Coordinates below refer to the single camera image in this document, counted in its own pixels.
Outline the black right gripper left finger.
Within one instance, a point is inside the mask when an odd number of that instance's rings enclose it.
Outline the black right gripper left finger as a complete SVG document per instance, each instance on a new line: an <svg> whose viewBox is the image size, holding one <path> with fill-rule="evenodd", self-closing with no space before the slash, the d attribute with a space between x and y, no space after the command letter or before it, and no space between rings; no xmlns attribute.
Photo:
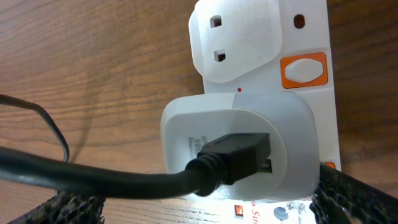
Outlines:
<svg viewBox="0 0 398 224"><path fill-rule="evenodd" d="M104 223L104 197L61 192L33 210L12 220L18 224L99 224Z"/></svg>

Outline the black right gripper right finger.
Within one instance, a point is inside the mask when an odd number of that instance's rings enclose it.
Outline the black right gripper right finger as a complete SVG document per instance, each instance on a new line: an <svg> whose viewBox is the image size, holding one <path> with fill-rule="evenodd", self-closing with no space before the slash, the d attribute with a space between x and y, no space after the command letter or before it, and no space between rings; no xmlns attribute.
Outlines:
<svg viewBox="0 0 398 224"><path fill-rule="evenodd" d="M326 164L320 165L320 181L311 196L310 210L317 224L397 224L397 199Z"/></svg>

